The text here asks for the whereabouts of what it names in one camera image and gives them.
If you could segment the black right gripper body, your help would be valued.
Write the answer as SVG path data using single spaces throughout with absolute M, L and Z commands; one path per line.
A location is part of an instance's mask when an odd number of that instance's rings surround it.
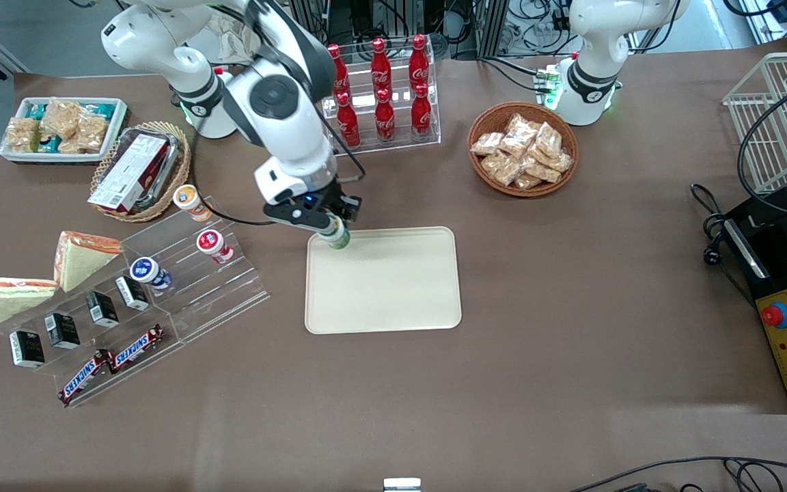
M 346 198 L 340 183 L 334 178 L 327 186 L 312 192 L 312 210 L 344 210 Z

